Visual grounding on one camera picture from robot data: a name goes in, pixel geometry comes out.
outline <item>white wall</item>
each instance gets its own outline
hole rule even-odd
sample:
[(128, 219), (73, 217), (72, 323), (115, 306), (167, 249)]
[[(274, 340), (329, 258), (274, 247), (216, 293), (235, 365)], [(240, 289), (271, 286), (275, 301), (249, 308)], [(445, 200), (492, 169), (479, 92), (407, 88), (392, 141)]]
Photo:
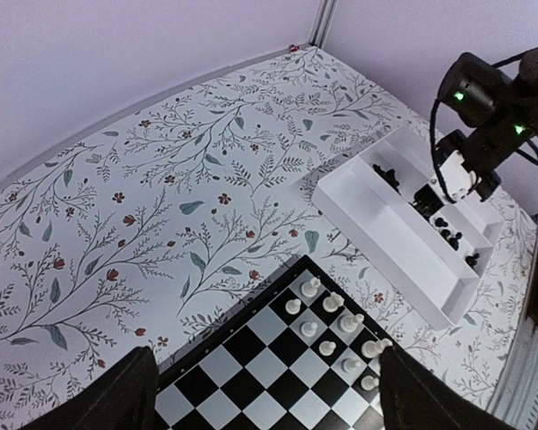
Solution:
[(316, 0), (0, 1), (0, 182), (89, 125), (308, 41)]
[[(538, 0), (341, 0), (325, 50), (428, 118), (442, 77), (462, 52), (494, 63), (536, 46)], [(446, 107), (439, 111), (443, 133), (460, 124)], [(536, 213), (538, 168), (513, 156), (499, 174)]]

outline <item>chessboard border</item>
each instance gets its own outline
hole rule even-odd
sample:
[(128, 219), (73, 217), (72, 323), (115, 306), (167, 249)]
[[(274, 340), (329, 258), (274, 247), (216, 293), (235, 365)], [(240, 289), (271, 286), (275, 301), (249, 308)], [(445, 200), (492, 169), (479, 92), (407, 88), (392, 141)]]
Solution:
[(253, 318), (257, 311), (266, 306), (272, 299), (273, 295), (279, 295), (283, 292), (299, 275), (304, 271), (309, 271), (313, 276), (321, 279), (321, 284), (327, 289), (340, 294), (344, 298), (344, 307), (353, 314), (365, 315), (363, 324), (368, 326), (372, 332), (380, 339), (388, 338), (396, 345), (396, 342), (385, 332), (385, 330), (373, 320), (365, 310), (349, 296), (341, 287), (339, 287), (329, 275), (323, 271), (308, 255), (303, 255), (295, 262), (286, 272), (283, 273), (274, 283), (267, 287), (259, 296), (255, 297), (250, 303), (245, 305), (233, 315), (223, 326), (215, 333), (202, 341), (195, 348), (185, 354), (182, 358), (169, 367), (165, 372), (160, 374), (158, 381), (158, 394), (173, 384), (180, 378), (186, 370), (192, 368), (196, 363), (206, 358), (210, 351), (219, 347), (237, 327), (245, 325)]

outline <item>leaf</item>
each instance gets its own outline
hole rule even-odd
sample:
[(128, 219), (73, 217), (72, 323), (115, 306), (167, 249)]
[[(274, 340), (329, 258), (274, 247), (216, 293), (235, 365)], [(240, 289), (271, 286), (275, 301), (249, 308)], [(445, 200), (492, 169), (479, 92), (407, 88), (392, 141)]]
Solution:
[(360, 116), (362, 119), (369, 119), (368, 116), (366, 116), (365, 114), (363, 114), (363, 113), (360, 112), (359, 110), (353, 110), (353, 112), (354, 112), (357, 116)]
[(462, 327), (455, 327), (454, 329), (450, 331), (450, 333), (448, 333), (448, 336), (452, 336), (453, 334), (455, 334), (456, 332), (460, 330), (462, 330)]
[(359, 279), (362, 280), (365, 277), (365, 271), (367, 271), (368, 267), (363, 267), (359, 272)]
[(18, 204), (16, 205), (16, 210), (19, 210), (23, 205), (24, 203), (26, 202), (26, 199), (28, 198), (28, 195), (24, 195), (20, 201), (18, 202)]
[(207, 264), (205, 264), (204, 260), (196, 253), (189, 254), (191, 255), (191, 262), (201, 270), (201, 273), (203, 273)]
[(100, 260), (100, 258), (98, 257), (98, 258), (96, 258), (95, 260), (90, 262), (90, 264), (88, 264), (86, 266), (86, 270), (84, 271), (86, 276), (90, 276), (93, 273), (93, 270), (96, 268), (96, 265), (98, 264), (99, 260)]
[(247, 249), (247, 252), (250, 253), (250, 254), (256, 253), (261, 248), (263, 248), (263, 245), (251, 246), (250, 248)]
[(50, 289), (50, 302), (55, 303), (60, 299), (60, 282), (57, 278), (52, 281), (52, 289)]
[(70, 184), (70, 181), (72, 180), (72, 175), (74, 174), (74, 171), (72, 169), (66, 169), (64, 170), (64, 184), (66, 187)]
[(186, 296), (187, 291), (189, 291), (189, 284), (191, 284), (191, 277), (187, 277), (186, 283), (184, 284), (183, 288), (181, 289), (181, 295), (179, 298), (183, 298)]
[(34, 339), (16, 338), (10, 341), (10, 345), (28, 345), (29, 343), (37, 343)]
[(204, 202), (202, 202), (201, 200), (197, 200), (195, 202), (190, 202), (190, 203), (183, 203), (179, 205), (179, 210), (184, 215), (191, 215), (202, 204), (204, 204)]
[(309, 131), (311, 127), (313, 126), (313, 121), (310, 119), (304, 119), (303, 125), (305, 125), (305, 128), (307, 129), (307, 131)]
[(52, 221), (48, 223), (48, 226), (44, 230), (44, 234), (42, 235), (42, 242), (49, 241), (51, 236), (52, 236)]
[(45, 325), (44, 329), (50, 333), (50, 338), (57, 346), (66, 351), (68, 350), (68, 344), (65, 341), (65, 337), (60, 329), (57, 328), (57, 325)]
[(235, 118), (235, 124), (237, 124), (241, 130), (243, 130), (243, 127), (245, 126), (245, 120), (241, 116), (238, 116), (237, 118)]
[(218, 159), (216, 159), (213, 155), (206, 154), (205, 155), (205, 161), (208, 163), (216, 164), (218, 166), (223, 166)]
[(476, 325), (476, 321), (469, 314), (466, 314), (464, 318), (469, 324)]
[(223, 269), (221, 269), (221, 271), (225, 273), (226, 275), (240, 275), (241, 274), (240, 271), (238, 271), (237, 269), (231, 266), (225, 266)]
[(27, 236), (27, 237), (32, 237), (32, 235), (30, 234), (30, 229), (28, 228), (28, 226), (26, 224), (24, 224), (24, 221), (22, 221), (20, 223), (20, 226), (18, 227), (18, 230), (20, 231), (20, 233), (22, 233), (23, 235)]
[(317, 249), (317, 242), (319, 240), (319, 234), (316, 231), (306, 231), (305, 232), (305, 240), (307, 241), (308, 245), (308, 253), (312, 254)]

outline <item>table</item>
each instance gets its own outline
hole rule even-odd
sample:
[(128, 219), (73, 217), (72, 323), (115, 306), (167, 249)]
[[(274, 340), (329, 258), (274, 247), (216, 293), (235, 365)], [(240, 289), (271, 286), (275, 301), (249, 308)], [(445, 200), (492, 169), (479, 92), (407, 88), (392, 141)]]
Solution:
[(309, 254), (445, 383), (485, 408), (522, 308), (535, 225), (507, 221), (462, 324), (434, 332), (310, 204), (340, 159), (427, 124), (310, 47), (173, 95), (0, 193), (0, 428), (148, 345), (165, 369)]

